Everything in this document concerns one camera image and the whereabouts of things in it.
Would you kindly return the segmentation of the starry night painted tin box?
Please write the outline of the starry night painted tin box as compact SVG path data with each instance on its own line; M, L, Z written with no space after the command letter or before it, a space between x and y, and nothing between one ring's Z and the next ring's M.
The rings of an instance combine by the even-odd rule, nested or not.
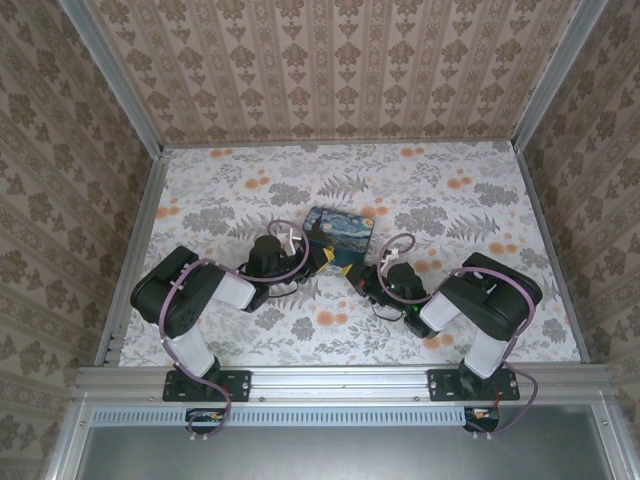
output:
M332 264L364 263L375 220L327 207L312 207L302 225L310 244L332 248Z

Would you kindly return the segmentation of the floral patterned table cover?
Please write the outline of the floral patterned table cover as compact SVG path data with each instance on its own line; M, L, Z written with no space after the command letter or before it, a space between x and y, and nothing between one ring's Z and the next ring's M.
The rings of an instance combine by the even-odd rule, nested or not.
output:
M375 220L367 258L399 233L427 289L472 253L522 272L543 297L512 362L580 358L513 149L503 143L174 150L144 268L179 245L229 267L243 263L269 221L301 223L312 207ZM456 363L475 329L454 320L419 339L380 320L331 267L253 314L210 303L198 327L228 366Z

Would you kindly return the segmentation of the small black controller board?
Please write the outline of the small black controller board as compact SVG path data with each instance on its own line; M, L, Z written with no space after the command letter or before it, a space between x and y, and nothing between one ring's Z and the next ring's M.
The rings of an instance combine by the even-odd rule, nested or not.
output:
M192 437L209 437L226 421L224 408L192 408L185 413L186 430Z
M492 433L500 422L500 412L497 407L465 407L465 425L463 428L471 433Z

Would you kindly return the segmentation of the grey metal panel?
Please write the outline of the grey metal panel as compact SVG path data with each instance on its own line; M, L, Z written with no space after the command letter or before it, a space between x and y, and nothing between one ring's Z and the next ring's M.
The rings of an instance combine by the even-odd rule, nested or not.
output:
M457 428L98 428L77 480L612 480L589 427L522 427L491 440Z

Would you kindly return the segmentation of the aluminium back frame rail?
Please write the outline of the aluminium back frame rail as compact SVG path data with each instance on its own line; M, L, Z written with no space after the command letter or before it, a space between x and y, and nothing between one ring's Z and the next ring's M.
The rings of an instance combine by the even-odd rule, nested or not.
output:
M355 139L355 140L272 140L272 141L252 141L252 142L213 142L213 143L166 143L162 149L169 150L185 150L185 149L215 149L215 148L261 148L261 147L319 147L319 146L351 146L351 145L406 145L406 146L431 146L439 144L460 143L465 145L474 145L480 143L503 143L513 149L514 142L506 138L489 138L489 139L426 139L426 138L400 138L400 139Z

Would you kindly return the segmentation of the aluminium front frame rail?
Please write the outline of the aluminium front frame rail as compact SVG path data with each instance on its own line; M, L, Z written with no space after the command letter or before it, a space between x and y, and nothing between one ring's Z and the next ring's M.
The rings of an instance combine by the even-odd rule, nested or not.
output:
M258 404L425 404L430 402L427 371L442 365L240 367L252 373L249 402ZM524 404L538 387L543 405L591 404L615 397L606 369L575 363L525 363L513 366ZM79 370L73 402L141 405L159 402L169 367L87 367Z

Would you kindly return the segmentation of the aluminium frame side rail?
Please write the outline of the aluminium frame side rail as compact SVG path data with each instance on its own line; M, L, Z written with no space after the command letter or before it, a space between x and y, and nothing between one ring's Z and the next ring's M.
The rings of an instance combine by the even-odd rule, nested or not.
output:
M157 209L164 189L168 165L173 151L165 148L152 162L141 204L129 239L129 245L106 318L101 341L94 360L95 367L118 364L119 353L111 354L113 340L119 343L132 315L130 295L141 278Z
M631 271L619 161L584 164L573 154L562 183L546 179L533 154L525 158L553 249L590 357L606 362L614 351L619 283Z

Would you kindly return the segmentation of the aluminium frame corner post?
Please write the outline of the aluminium frame corner post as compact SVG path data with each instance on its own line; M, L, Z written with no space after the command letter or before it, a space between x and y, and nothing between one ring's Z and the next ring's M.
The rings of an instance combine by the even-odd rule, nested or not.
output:
M89 4L86 0L60 0L60 3L140 141L153 159L159 159L164 148L161 135L146 112L141 97L128 79L123 62L117 58L116 50L109 44L97 17L91 12Z
M511 137L516 153L531 140L608 0L580 0Z

